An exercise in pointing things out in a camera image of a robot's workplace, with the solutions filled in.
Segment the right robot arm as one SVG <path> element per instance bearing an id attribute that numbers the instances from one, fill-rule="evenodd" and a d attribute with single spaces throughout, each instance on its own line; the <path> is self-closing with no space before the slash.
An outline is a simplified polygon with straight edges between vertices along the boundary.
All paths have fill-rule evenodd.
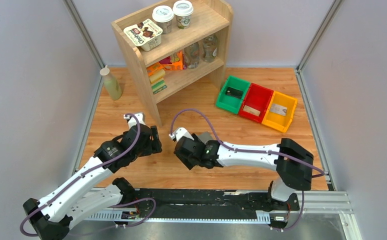
<path id="1" fill-rule="evenodd" d="M 199 166 L 247 166 L 277 172 L 278 178 L 270 186 L 270 197 L 286 202 L 295 191 L 309 191 L 312 187 L 314 156 L 290 138 L 269 145 L 239 145 L 197 137 L 174 138 L 174 154 L 189 169 Z"/>

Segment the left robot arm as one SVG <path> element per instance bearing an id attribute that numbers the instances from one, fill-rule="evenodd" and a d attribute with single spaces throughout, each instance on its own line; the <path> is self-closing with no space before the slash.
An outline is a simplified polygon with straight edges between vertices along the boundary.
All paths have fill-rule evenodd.
<path id="1" fill-rule="evenodd" d="M 133 125 L 123 134 L 105 141 L 88 162 L 60 187 L 41 199 L 29 198 L 23 209 L 26 218 L 20 224 L 22 234 L 29 222 L 34 237 L 62 240 L 78 223 L 108 207 L 124 208 L 140 202 L 134 187 L 123 177 L 96 193 L 89 191 L 99 182 L 127 167 L 137 158 L 162 152 L 155 125 Z"/>

